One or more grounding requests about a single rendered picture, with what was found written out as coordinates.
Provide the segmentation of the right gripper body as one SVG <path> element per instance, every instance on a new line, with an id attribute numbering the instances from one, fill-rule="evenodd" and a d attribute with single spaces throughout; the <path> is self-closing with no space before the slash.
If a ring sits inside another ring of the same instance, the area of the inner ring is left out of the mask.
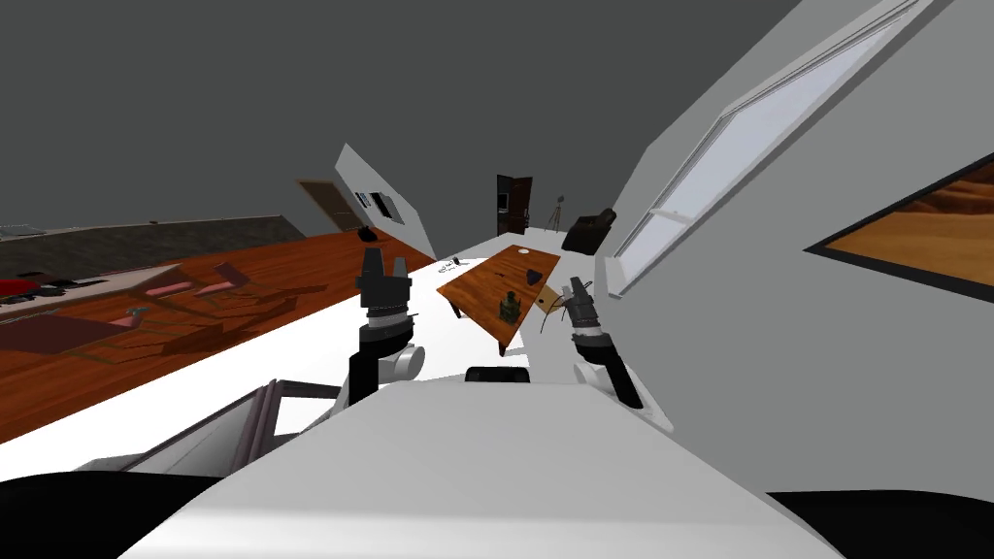
<path id="1" fill-rule="evenodd" d="M 589 295 L 574 294 L 565 299 L 563 307 L 570 317 L 571 324 L 577 330 L 598 329 L 600 321 L 594 307 L 594 299 Z"/>

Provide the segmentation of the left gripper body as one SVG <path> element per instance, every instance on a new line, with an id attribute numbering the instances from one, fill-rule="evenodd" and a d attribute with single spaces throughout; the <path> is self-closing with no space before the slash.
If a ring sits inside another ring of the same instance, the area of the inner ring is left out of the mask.
<path id="1" fill-rule="evenodd" d="M 360 306 L 368 315 L 396 315 L 408 312 L 413 280 L 408 277 L 359 276 Z"/>

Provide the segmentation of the brown door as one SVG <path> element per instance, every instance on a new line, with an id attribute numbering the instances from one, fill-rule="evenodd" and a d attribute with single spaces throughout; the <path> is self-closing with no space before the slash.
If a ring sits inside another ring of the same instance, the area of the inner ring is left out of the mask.
<path id="1" fill-rule="evenodd" d="M 365 223 L 332 181 L 298 181 L 321 211 L 342 232 L 361 229 Z"/>

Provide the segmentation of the brown wooden table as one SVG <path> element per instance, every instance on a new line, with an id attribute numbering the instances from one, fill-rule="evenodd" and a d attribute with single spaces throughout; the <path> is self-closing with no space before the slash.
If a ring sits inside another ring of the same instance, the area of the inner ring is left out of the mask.
<path id="1" fill-rule="evenodd" d="M 501 356 L 512 344 L 542 286 L 560 262 L 560 255 L 534 248 L 528 248 L 531 250 L 528 254 L 521 254 L 520 248 L 526 247 L 506 247 L 438 288 L 455 310 L 471 318 L 496 339 Z M 525 280 L 527 269 L 544 276 L 537 284 L 528 285 Z M 520 299 L 521 315 L 515 324 L 503 322 L 498 316 L 501 299 L 508 291 L 513 291 Z"/>

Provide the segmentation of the dark open door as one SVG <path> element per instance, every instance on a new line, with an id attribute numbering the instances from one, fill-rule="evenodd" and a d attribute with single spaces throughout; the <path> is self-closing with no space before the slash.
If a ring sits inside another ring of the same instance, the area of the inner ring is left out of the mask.
<path id="1" fill-rule="evenodd" d="M 497 235 L 523 235 L 530 220 L 533 178 L 497 176 Z"/>

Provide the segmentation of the dining table with chairs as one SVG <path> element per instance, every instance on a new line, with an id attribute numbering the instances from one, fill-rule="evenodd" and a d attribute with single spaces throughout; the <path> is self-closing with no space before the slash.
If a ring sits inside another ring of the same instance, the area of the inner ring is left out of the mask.
<path id="1" fill-rule="evenodd" d="M 96 295 L 95 302 L 112 303 L 108 312 L 55 315 L 50 330 L 59 344 L 57 355 L 175 371 L 285 324 L 297 316 L 300 301 L 312 308 L 324 301 L 328 289 L 325 283 L 260 283 L 226 262 L 215 266 L 208 282 L 178 266 L 157 272 L 156 277 L 147 270 L 116 277 L 143 281 Z"/>

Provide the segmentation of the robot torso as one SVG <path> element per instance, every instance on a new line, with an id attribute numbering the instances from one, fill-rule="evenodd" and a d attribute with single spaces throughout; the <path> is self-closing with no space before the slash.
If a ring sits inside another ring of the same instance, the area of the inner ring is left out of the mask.
<path id="1" fill-rule="evenodd" d="M 586 384 L 392 384 L 120 559 L 843 559 Z"/>

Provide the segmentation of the large window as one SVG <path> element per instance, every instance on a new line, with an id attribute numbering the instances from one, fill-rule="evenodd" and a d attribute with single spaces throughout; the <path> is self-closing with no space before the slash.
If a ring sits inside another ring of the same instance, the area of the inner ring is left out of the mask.
<path id="1" fill-rule="evenodd" d="M 627 294 L 708 216 L 776 159 L 926 18 L 951 0 L 874 0 L 861 15 L 724 108 L 606 257 L 606 288 Z"/>

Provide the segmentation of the grey framed glass panel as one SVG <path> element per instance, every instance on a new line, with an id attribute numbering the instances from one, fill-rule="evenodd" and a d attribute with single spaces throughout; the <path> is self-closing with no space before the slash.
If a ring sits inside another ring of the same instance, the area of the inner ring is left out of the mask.
<path id="1" fill-rule="evenodd" d="M 276 433 L 284 399 L 334 401 L 341 390 L 274 378 L 146 452 L 97 458 L 76 470 L 227 477 L 297 437 Z"/>

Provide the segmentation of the dark wall picture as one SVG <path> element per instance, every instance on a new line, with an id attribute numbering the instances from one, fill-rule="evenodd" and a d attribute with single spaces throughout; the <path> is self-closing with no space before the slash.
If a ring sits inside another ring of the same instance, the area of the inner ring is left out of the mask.
<path id="1" fill-rule="evenodd" d="M 381 225 L 405 225 L 404 218 L 394 200 L 384 192 L 356 192 L 354 197 L 369 216 L 371 222 L 378 227 Z"/>

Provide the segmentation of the orange framed wall picture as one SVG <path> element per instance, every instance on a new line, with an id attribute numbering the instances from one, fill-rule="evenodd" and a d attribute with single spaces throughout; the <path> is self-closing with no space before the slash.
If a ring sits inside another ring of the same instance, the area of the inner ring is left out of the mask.
<path id="1" fill-rule="evenodd" d="M 994 304 L 994 152 L 806 252 Z"/>

